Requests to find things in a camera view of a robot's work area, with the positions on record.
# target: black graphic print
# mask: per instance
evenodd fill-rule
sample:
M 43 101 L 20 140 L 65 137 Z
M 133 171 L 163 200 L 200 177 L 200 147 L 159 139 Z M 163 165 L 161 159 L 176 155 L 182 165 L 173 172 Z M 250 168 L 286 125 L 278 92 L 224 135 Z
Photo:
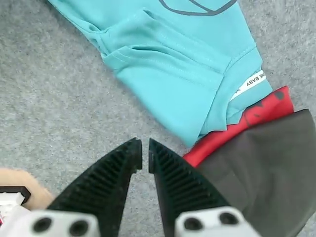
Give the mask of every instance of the black graphic print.
M 203 9 L 205 12 L 181 11 L 181 10 L 177 10 L 177 9 L 173 9 L 173 8 L 169 7 L 168 4 L 166 3 L 167 0 L 159 0 L 159 1 L 166 9 L 168 9 L 169 11 L 172 11 L 174 13 L 177 13 L 177 14 L 187 15 L 187 16 L 215 16 L 215 15 L 218 15 L 218 14 L 226 11 L 228 8 L 230 8 L 232 5 L 234 5 L 234 3 L 237 0 L 230 0 L 228 3 L 226 3 L 224 6 L 222 6 L 221 8 L 219 8 L 217 10 L 209 9 L 209 8 L 201 5 L 200 3 L 198 3 L 195 0 L 188 0 L 188 1 L 192 2 L 194 5 Z
M 277 100 L 283 100 L 283 98 L 284 98 L 284 93 L 282 91 L 275 91 L 275 92 L 273 92 L 273 95 L 275 96 L 275 99 L 277 99 Z M 262 103 L 262 101 L 258 101 L 257 103 L 249 106 L 245 110 L 244 117 L 245 117 L 245 120 L 246 120 L 248 127 L 251 127 L 253 124 L 257 124 L 258 122 L 264 122 L 264 118 L 261 118 L 261 116 L 258 113 L 256 113 L 256 112 L 249 113 L 250 112 L 249 110 L 251 108 L 254 108 L 254 107 L 257 108 L 256 112 L 260 112 L 260 109 L 264 108 L 264 104 Z M 251 117 L 255 117 L 257 122 L 255 122 L 255 123 L 250 122 L 253 120 Z

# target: screw hole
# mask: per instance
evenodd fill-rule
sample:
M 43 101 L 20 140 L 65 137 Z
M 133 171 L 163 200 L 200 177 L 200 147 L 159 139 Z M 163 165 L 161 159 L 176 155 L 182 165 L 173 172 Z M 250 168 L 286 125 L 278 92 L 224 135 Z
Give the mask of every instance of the screw hole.
M 196 218 L 188 218 L 184 222 L 184 227 L 190 231 L 198 231 L 203 228 L 200 220 Z
M 33 226 L 33 230 L 36 233 L 47 231 L 51 225 L 51 219 L 48 217 L 37 220 Z
M 238 219 L 233 214 L 224 212 L 219 216 L 220 221 L 224 225 L 236 225 L 238 224 Z
M 74 237 L 80 237 L 86 234 L 88 231 L 88 223 L 86 221 L 76 221 L 69 229 L 69 232 Z

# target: red garment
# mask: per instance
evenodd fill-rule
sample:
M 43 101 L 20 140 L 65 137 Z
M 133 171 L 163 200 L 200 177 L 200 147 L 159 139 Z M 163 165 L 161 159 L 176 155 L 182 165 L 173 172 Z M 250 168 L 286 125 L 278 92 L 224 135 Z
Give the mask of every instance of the red garment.
M 183 158 L 196 167 L 211 153 L 249 127 L 278 119 L 293 112 L 288 87 L 284 86 L 248 107 L 243 112 L 240 122 L 228 125 L 227 131 L 210 132 L 199 140 Z

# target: stitching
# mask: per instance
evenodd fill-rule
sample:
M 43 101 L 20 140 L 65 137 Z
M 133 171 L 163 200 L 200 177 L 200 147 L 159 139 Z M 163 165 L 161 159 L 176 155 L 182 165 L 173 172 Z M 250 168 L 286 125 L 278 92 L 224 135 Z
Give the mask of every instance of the stitching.
M 128 59 L 132 59 L 132 58 L 133 58 L 133 57 L 124 55 L 124 54 L 122 54 L 122 53 L 119 52 L 119 51 L 117 51 L 117 53 L 118 53 L 120 56 L 125 57 L 125 58 L 128 58 Z M 151 62 L 154 62 L 154 63 L 159 63 L 159 61 L 153 60 L 153 59 L 147 59 L 147 58 L 141 58 L 141 59 L 145 59 L 145 60 L 147 60 L 147 61 L 151 61 Z M 177 69 L 177 68 L 175 68 L 175 67 L 173 67 L 173 66 L 171 66 L 171 65 L 168 65 L 168 64 L 164 64 L 164 63 L 163 63 L 163 65 L 166 66 L 166 67 L 168 67 L 168 68 L 171 68 L 171 69 L 179 70 L 179 69 Z M 196 75 L 194 75 L 194 74 L 192 74 L 192 73 L 189 73 L 189 72 L 185 72 L 185 73 L 186 73 L 186 74 L 189 74 L 189 75 L 192 76 L 192 77 L 196 77 Z M 186 81 L 188 81 L 188 82 L 194 83 L 194 84 L 198 84 L 198 85 L 207 87 L 208 89 L 211 90 L 211 92 L 217 91 L 217 89 L 218 89 L 218 88 L 212 89 L 212 88 L 210 88 L 209 85 L 206 85 L 206 84 L 201 83 L 201 82 L 197 82 L 197 81 L 193 81 L 193 80 L 184 78 L 183 76 L 179 76 L 179 78 L 182 78 L 182 79 L 184 79 L 184 80 L 186 80 Z

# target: gray carpet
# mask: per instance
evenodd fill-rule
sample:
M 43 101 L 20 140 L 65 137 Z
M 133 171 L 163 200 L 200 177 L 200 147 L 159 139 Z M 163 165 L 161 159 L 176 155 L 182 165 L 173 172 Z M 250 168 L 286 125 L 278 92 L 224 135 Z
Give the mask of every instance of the gray carpet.
M 316 116 L 316 2 L 242 0 L 274 88 Z M 143 141 L 144 170 L 131 180 L 120 235 L 161 237 L 148 138 L 183 154 L 103 65 L 97 50 L 45 0 L 0 0 L 1 166 L 23 168 L 58 194 L 126 140 Z M 316 216 L 300 234 L 316 236 Z

